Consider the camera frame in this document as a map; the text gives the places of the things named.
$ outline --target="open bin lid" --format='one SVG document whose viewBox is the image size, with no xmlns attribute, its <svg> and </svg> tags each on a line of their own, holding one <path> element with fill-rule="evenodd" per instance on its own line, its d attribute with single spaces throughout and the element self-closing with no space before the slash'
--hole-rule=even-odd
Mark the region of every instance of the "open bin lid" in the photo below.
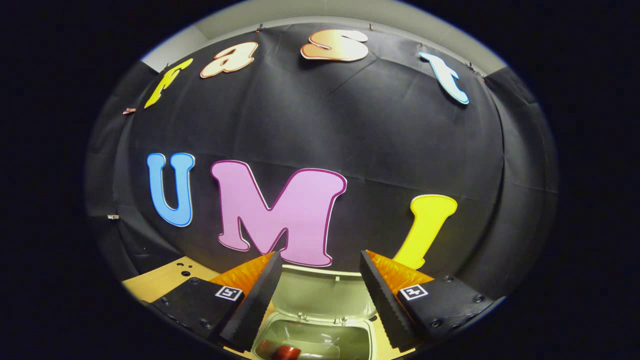
<svg viewBox="0 0 640 360">
<path fill-rule="evenodd" d="M 271 300 L 285 315 L 297 318 L 302 313 L 307 320 L 322 322 L 333 323 L 344 317 L 346 322 L 359 322 L 377 312 L 359 273 L 294 265 L 282 265 Z"/>
</svg>

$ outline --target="white plastic container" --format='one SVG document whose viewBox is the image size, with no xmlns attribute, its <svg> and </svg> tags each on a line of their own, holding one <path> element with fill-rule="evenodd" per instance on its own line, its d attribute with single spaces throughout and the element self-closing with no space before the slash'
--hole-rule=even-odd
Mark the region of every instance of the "white plastic container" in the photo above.
<svg viewBox="0 0 640 360">
<path fill-rule="evenodd" d="M 376 359 L 368 320 L 376 308 L 359 273 L 283 265 L 272 302 L 276 312 L 252 348 L 259 359 L 271 360 L 282 345 L 300 349 L 299 360 Z"/>
</svg>

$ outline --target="black fabric backdrop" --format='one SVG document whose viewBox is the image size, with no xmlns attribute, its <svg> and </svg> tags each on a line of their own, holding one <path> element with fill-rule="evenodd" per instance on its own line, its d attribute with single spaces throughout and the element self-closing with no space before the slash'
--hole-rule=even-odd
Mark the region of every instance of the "black fabric backdrop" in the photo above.
<svg viewBox="0 0 640 360">
<path fill-rule="evenodd" d="M 308 36 L 327 28 L 352 29 L 296 24 L 205 47 L 176 61 L 193 58 L 143 110 L 163 73 L 151 81 L 138 112 L 127 117 L 115 157 L 120 234 L 135 268 L 143 273 L 182 253 L 223 272 L 259 256 L 254 246 L 238 252 L 217 240 L 219 189 L 209 167 L 233 159 L 251 166 L 269 205 L 297 169 L 325 168 L 347 178 L 329 228 L 330 270 L 357 271 L 362 249 L 394 256 L 413 223 L 410 201 L 429 193 L 452 197 L 458 209 L 419 270 L 458 274 L 480 291 L 504 295 L 544 242 L 557 193 L 550 133 L 532 96 L 508 69 L 485 84 L 450 56 L 379 31 L 359 29 L 369 37 L 362 60 L 302 58 Z M 247 41 L 259 44 L 253 63 L 200 78 L 215 54 Z M 444 92 L 419 51 L 442 57 L 458 73 L 468 105 Z M 152 152 L 196 158 L 193 221 L 185 228 L 165 222 L 153 207 L 146 164 Z M 172 168 L 163 175 L 167 203 L 175 207 Z M 281 239 L 275 249 L 284 245 Z"/>
</svg>

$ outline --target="pink letter m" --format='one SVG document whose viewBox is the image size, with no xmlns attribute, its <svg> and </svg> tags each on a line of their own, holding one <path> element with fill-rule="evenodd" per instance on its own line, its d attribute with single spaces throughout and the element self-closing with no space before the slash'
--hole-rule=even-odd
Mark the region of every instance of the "pink letter m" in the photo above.
<svg viewBox="0 0 640 360">
<path fill-rule="evenodd" d="M 287 231 L 282 259 L 299 265 L 331 265 L 326 237 L 333 202 L 347 188 L 344 176 L 315 168 L 298 170 L 269 208 L 246 163 L 218 161 L 211 166 L 211 175 L 220 185 L 222 234 L 218 239 L 222 245 L 248 251 L 251 245 L 240 232 L 243 224 L 258 251 L 266 254 Z"/>
</svg>

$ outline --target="screw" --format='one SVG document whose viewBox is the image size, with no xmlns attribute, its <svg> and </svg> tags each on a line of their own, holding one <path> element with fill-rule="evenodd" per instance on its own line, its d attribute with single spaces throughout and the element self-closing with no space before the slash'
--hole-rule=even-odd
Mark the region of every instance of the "screw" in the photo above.
<svg viewBox="0 0 640 360">
<path fill-rule="evenodd" d="M 211 329 L 213 327 L 213 325 L 211 325 L 211 322 L 209 322 L 207 319 L 205 318 L 201 318 L 200 319 L 200 325 L 206 327 L 207 329 Z"/>
</svg>

